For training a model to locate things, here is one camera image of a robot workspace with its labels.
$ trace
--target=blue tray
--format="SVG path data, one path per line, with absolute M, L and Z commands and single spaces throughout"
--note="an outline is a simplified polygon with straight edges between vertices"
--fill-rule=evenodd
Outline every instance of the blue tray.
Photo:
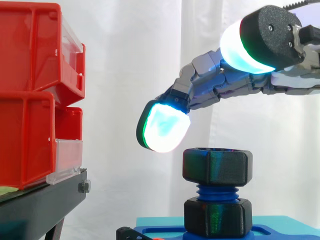
M 319 230 L 287 216 L 254 216 L 252 220 L 254 227 L 242 240 L 320 240 Z M 183 217 L 141 217 L 137 219 L 135 230 L 150 238 L 209 240 L 184 233 L 183 223 Z

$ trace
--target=plastic drawer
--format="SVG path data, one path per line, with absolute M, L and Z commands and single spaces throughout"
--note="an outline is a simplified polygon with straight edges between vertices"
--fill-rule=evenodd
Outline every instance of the plastic drawer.
M 0 1 L 0 90 L 47 91 L 66 107 L 85 97 L 85 46 L 55 3 Z
M 49 92 L 2 92 L 0 114 L 1 187 L 55 184 L 80 173 L 80 108 L 55 107 Z

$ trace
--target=white backdrop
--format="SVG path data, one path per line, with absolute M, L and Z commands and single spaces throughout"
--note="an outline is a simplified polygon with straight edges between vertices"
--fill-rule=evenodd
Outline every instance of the white backdrop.
M 160 154 L 135 131 L 145 104 L 197 55 L 215 50 L 227 26 L 266 4 L 292 0 L 50 0 L 86 44 L 83 167 L 92 189 L 65 219 L 62 240 L 112 240 L 136 217 L 182 216 L 196 195 L 182 178 L 193 147 L 250 150 L 253 179 L 240 190 L 254 215 L 288 215 L 320 226 L 319 96 L 222 100 L 190 114 L 183 143 Z

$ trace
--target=robotic hand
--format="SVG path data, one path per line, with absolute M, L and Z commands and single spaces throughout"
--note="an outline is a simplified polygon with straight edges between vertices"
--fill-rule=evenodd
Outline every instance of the robotic hand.
M 174 84 L 144 108 L 141 146 L 173 150 L 190 125 L 190 110 L 248 94 L 320 93 L 320 3 L 273 5 L 247 15 L 223 33 L 220 48 L 197 56 Z

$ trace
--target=illuminated fingertip sensor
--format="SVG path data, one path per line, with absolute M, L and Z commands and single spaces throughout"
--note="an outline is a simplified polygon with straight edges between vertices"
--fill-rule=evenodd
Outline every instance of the illuminated fingertip sensor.
M 231 67 L 251 74 L 264 74 L 274 71 L 274 67 L 264 65 L 248 54 L 241 41 L 240 24 L 241 21 L 235 22 L 222 34 L 220 50 L 223 59 Z
M 150 110 L 143 129 L 143 141 L 159 153 L 175 149 L 184 138 L 189 126 L 188 115 L 172 106 L 156 103 Z

